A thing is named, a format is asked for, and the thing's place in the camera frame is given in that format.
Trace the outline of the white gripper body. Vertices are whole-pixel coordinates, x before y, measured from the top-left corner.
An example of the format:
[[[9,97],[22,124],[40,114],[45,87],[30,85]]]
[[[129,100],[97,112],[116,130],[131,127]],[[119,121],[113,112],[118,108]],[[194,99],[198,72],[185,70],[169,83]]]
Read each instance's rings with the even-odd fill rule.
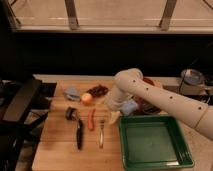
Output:
[[[105,104],[112,111],[117,111],[130,98],[131,95],[129,93],[120,90],[117,86],[113,86],[105,97]]]

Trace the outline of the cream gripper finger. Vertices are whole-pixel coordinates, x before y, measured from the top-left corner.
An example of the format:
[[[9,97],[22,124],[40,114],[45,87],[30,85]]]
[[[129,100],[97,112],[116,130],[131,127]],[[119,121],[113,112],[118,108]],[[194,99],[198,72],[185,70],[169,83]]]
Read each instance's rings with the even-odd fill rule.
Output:
[[[110,117],[109,117],[109,123],[110,124],[115,124],[117,122],[117,120],[120,117],[120,112],[119,111],[112,111],[110,113]]]

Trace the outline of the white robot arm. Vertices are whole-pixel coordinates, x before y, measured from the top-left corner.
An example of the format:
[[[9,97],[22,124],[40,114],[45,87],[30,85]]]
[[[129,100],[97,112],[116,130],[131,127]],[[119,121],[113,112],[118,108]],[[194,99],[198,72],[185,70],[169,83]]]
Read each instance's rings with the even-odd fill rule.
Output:
[[[142,77],[137,68],[118,72],[114,77],[114,86],[106,96],[108,107],[118,110],[129,94],[136,95],[213,139],[213,106],[152,86]]]

